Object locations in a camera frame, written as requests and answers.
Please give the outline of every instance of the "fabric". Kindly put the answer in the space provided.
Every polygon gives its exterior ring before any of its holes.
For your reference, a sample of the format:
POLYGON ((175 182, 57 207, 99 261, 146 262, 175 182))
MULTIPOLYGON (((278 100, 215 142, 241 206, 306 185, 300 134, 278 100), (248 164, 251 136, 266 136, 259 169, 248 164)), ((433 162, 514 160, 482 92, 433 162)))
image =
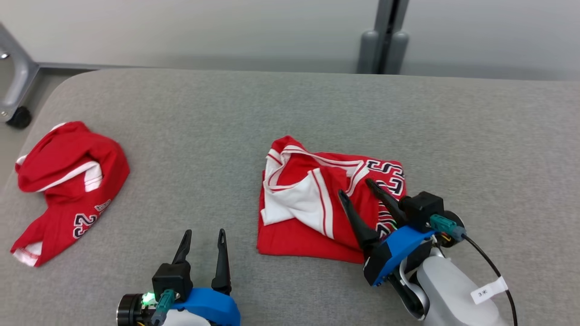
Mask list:
POLYGON ((310 153, 291 136, 274 141, 266 157, 259 200, 258 251, 362 264, 363 253, 338 191, 346 192, 363 221, 381 239, 396 225, 365 184, 367 178, 398 200, 405 196, 405 176, 398 161, 310 153))
MULTIPOLYGON (((509 286, 520 325, 576 325, 578 103, 580 84, 568 82, 164 69, 74 76, 35 113, 22 154, 56 124, 83 120, 123 145, 131 174, 82 240, 40 269, 9 250, 46 203, 9 178, 0 190, 0 279, 10 298, 1 323, 115 325, 120 298, 152 289, 187 229, 191 278, 209 287, 224 228, 244 326, 419 325, 392 287, 368 286, 360 265, 258 253, 264 156, 292 135, 314 153, 399 160, 408 195, 439 195, 466 223, 509 286)), ((444 252, 479 287, 496 279, 469 244, 444 252)), ((505 295, 492 300, 510 324, 505 295)))
POLYGON ((123 149, 80 121, 54 127, 16 161, 18 187, 44 192, 48 209, 10 252, 38 267, 75 243, 98 220, 129 175, 123 149))

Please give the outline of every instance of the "metal frame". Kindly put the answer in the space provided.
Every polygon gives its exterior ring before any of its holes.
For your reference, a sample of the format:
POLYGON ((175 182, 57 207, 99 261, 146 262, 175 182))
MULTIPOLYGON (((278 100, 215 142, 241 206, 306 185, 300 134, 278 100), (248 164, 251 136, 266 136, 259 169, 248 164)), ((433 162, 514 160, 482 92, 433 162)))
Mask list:
POLYGON ((358 74, 399 74, 409 43, 402 31, 409 0, 379 0, 375 27, 361 37, 358 74))
POLYGON ((8 54, 14 62, 14 79, 6 96, 0 102, 0 121, 8 121, 24 100, 40 66, 30 58, 1 23, 0 53, 8 54))

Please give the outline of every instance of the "white label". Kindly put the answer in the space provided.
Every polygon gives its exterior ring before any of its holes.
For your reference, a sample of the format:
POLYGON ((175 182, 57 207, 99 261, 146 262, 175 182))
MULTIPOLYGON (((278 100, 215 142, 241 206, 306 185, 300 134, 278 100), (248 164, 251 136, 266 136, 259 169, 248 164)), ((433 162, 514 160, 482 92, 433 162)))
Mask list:
POLYGON ((502 293, 503 291, 508 289, 508 285, 506 281, 503 279, 503 276, 498 278, 495 282, 486 284, 481 288, 472 292, 473 302, 476 305, 479 305, 481 302, 486 301, 487 299, 491 298, 492 296, 502 293))

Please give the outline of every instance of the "teal connector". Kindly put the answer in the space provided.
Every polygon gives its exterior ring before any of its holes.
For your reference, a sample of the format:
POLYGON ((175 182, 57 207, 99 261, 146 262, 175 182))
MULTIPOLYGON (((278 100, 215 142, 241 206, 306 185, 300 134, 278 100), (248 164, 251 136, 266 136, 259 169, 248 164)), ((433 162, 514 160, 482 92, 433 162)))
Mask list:
POLYGON ((175 303, 175 292, 171 289, 163 291, 161 297, 159 298, 159 303, 157 304, 155 313, 151 317, 151 324, 155 326, 161 326, 167 318, 167 312, 171 309, 171 306, 175 303))
POLYGON ((463 241, 462 234, 467 235, 465 228, 457 226, 457 223, 438 214, 431 215, 430 223, 433 230, 445 232, 457 242, 463 241))

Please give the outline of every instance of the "red jersey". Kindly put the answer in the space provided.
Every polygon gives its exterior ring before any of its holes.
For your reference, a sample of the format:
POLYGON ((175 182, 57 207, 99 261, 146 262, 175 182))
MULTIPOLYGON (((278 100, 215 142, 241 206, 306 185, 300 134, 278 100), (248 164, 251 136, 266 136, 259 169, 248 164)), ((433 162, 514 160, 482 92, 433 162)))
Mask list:
POLYGON ((266 157, 259 200, 258 251, 363 263, 338 198, 344 190, 365 223, 385 238, 394 230, 389 211, 364 180, 371 178, 399 200, 406 194, 398 161, 360 155, 310 153, 290 136, 276 140, 266 157))
POLYGON ((47 210, 10 250, 40 266, 75 243, 100 217, 129 175, 121 146, 80 121, 54 127, 16 161, 18 186, 44 192, 47 210))

